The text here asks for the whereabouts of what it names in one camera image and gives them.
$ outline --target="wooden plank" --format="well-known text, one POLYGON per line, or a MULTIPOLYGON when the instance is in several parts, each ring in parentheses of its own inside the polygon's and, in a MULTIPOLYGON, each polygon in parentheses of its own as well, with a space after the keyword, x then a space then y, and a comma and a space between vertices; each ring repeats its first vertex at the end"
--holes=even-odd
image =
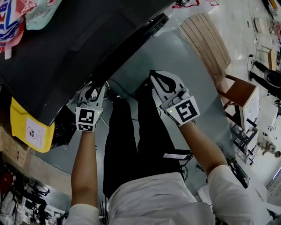
POLYGON ((204 38, 205 42, 209 46, 219 68, 221 71, 224 71, 226 69, 226 63, 223 59, 222 54, 220 53, 219 48, 217 47, 217 44, 212 37, 210 31, 206 27, 205 23, 201 20, 201 18, 198 15, 191 16, 190 17, 191 21, 194 23, 194 25, 197 27, 198 31, 204 38))
POLYGON ((270 70, 276 71, 277 65, 276 65, 276 58, 277 58, 277 53, 274 49, 271 49, 268 53, 268 65, 270 70))
POLYGON ((197 37, 193 33, 193 31, 190 29, 190 27, 185 22, 183 22, 181 24, 181 27, 186 32, 186 34, 188 35, 188 37, 190 38, 192 43, 195 45, 197 51, 200 53, 200 55, 201 55, 201 57, 203 59, 205 67, 207 68, 210 76, 213 77, 216 74, 216 72, 215 72, 215 69, 214 69, 210 59, 207 57, 207 53, 206 53, 205 48, 202 47, 202 45, 198 41, 197 37))
POLYGON ((216 36, 213 28, 211 27, 211 25, 209 24, 209 22, 207 21, 207 19, 205 18, 205 16, 202 14, 202 13, 199 13, 198 16, 201 18, 201 20, 205 23, 206 27, 208 28, 208 30, 210 31, 213 39, 215 40, 215 43, 217 45, 217 47, 219 48, 220 50, 220 53, 222 54, 223 56, 223 59, 225 61, 225 64, 226 64, 226 68, 229 66, 230 62, 228 61, 228 58, 227 58, 227 54, 225 53, 221 43, 220 43, 220 40, 218 39, 218 37, 216 36))
POLYGON ((193 43, 193 41, 191 40, 191 38, 189 37, 189 35, 186 33, 186 31, 184 30, 184 28, 182 26, 180 26, 180 31, 182 32, 182 34, 184 35, 184 37, 188 40, 188 42, 190 43, 190 45, 192 46, 192 48, 194 49, 194 51, 196 52, 196 54, 198 55, 198 57, 202 60, 202 62, 204 63, 204 66, 206 67, 208 73, 210 75, 212 75, 213 71, 210 70, 210 68, 207 66, 208 63, 205 61, 205 59, 202 57, 201 53, 199 52, 198 48, 195 46, 195 44, 193 43))
POLYGON ((209 15, 208 15, 207 13, 202 13, 202 14, 203 14, 203 16, 206 18, 206 20, 207 20, 208 23, 210 24, 211 28, 212 28, 213 31, 215 32, 216 37, 217 37, 218 40, 220 41, 220 44, 221 44, 221 46, 222 46, 222 48, 223 48, 223 51, 225 52, 225 54, 226 54, 226 56, 227 56, 227 61, 228 61, 229 63, 231 63, 230 55, 229 55, 229 53, 228 53, 228 51, 227 51, 227 48, 225 47, 225 44, 224 44, 224 42, 223 42, 223 39, 221 38, 219 32, 217 31, 217 29, 216 29, 214 23, 212 22, 211 18, 209 17, 209 15))
POLYGON ((215 76, 212 76, 212 79, 215 82, 215 85, 217 86, 217 84, 220 83, 220 81, 221 81, 221 69, 220 69, 219 65, 217 64, 216 59, 213 56, 213 54, 212 54, 208 44, 206 43, 206 41, 202 37, 201 33, 198 31, 197 27, 191 21, 191 19, 188 18, 187 20, 185 20, 185 22, 190 27, 190 29, 193 31, 193 33, 195 34, 196 38, 198 39, 198 41, 202 45, 202 47, 205 49, 207 55, 204 56, 204 57, 208 57, 209 60, 211 61, 211 64, 214 67, 214 71, 215 71, 216 74, 215 74, 215 76))
MULTIPOLYGON (((229 87, 228 87, 228 84, 227 84, 227 79, 223 78, 221 83, 218 85, 217 90, 220 90, 223 93, 227 93, 228 89, 229 89, 229 87)), ((225 98, 223 96, 221 96, 221 98, 222 98, 223 105, 226 105, 229 102, 227 98, 225 98)))

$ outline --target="wooden chair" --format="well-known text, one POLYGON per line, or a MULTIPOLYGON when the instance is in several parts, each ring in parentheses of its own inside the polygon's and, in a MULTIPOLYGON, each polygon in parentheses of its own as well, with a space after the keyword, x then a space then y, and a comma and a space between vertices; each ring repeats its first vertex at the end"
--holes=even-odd
POLYGON ((226 75, 226 78, 233 80, 234 84, 226 93, 217 89, 219 95, 229 100, 224 105, 224 110, 230 105, 235 108, 233 116, 225 112, 226 116, 247 132, 249 126, 246 124, 247 119, 254 122, 259 113, 258 87, 230 75, 226 75))
POLYGON ((277 70, 277 63, 276 63, 276 58, 277 58, 277 51, 274 50, 273 48, 268 48, 268 47, 265 47, 265 46, 261 46, 265 49, 267 49, 267 51, 264 51, 264 50, 261 50, 261 49, 258 49, 258 51, 260 52, 264 52, 267 54, 267 57, 268 57, 268 66, 269 66, 269 69, 270 70, 277 70))

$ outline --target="tiled floor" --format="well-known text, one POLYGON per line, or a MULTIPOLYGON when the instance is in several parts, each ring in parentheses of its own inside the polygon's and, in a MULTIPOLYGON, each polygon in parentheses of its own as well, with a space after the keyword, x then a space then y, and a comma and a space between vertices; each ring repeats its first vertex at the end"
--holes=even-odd
MULTIPOLYGON (((251 19, 256 17, 265 18, 269 15, 261 0, 220 0, 218 3, 220 3, 220 6, 215 7, 209 14, 231 56, 232 63, 227 68, 227 73, 248 81, 247 70, 252 68, 248 63, 251 63, 252 60, 256 58, 257 61, 268 67, 267 54, 257 51, 257 49, 261 49, 261 46, 276 49, 276 45, 271 44, 269 35, 259 34, 256 31, 255 36, 255 28, 251 22, 251 19), (250 54, 256 55, 256 57, 248 60, 250 54)), ((261 77, 263 76, 256 67, 253 67, 252 71, 261 77)), ((259 86, 259 101, 261 101, 267 95, 267 90, 254 80, 251 83, 259 86)), ((276 100, 273 96, 267 98, 271 102, 276 100)), ((280 141, 274 140, 274 143, 277 149, 281 148, 280 141)), ((273 155, 268 154, 257 156, 255 163, 252 167, 253 171, 266 183, 272 173, 275 173, 280 167, 281 159, 276 159, 273 155)))

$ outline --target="sticker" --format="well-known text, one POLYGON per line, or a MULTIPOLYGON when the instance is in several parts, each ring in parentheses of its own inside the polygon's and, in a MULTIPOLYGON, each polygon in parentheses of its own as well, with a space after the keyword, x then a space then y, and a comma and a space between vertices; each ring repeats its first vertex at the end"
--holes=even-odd
POLYGON ((25 139, 35 147, 43 149, 46 128, 34 122, 32 119, 26 119, 25 139))
POLYGON ((94 132, 95 124, 97 123, 103 110, 88 109, 76 107, 76 128, 79 131, 94 132))
POLYGON ((168 108, 170 114, 180 125, 187 123, 200 115, 194 96, 168 108))
POLYGON ((80 131, 89 131, 89 132, 93 131, 93 126, 89 126, 89 125, 78 124, 78 128, 80 131))
POLYGON ((90 109, 81 109, 78 122, 93 124, 94 113, 95 111, 90 109))

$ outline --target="person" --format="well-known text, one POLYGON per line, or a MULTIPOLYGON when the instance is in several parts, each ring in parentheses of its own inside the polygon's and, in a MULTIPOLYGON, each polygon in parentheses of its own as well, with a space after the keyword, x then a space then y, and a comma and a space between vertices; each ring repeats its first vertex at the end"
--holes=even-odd
MULTIPOLYGON (((113 111, 105 145, 103 193, 109 198, 111 225, 253 224, 255 203, 233 175, 219 147, 193 122, 179 127, 194 157, 208 176, 210 206, 187 189, 180 163, 163 158, 175 149, 162 122, 152 84, 137 90, 140 140, 136 147, 130 105, 112 97, 113 111)), ((73 166, 72 201, 65 225, 99 224, 95 134, 82 132, 73 166)))
POLYGON ((281 152, 276 150, 276 145, 269 139, 268 136, 263 136, 262 140, 257 144, 263 149, 262 155, 264 156, 267 152, 274 155, 275 158, 281 157, 281 152))
POLYGON ((258 61, 254 61, 253 64, 261 72, 266 72, 268 74, 267 79, 271 84, 251 71, 249 72, 249 80, 252 81, 254 79, 257 83, 266 88, 271 95, 281 99, 281 73, 278 71, 269 70, 266 66, 258 61))

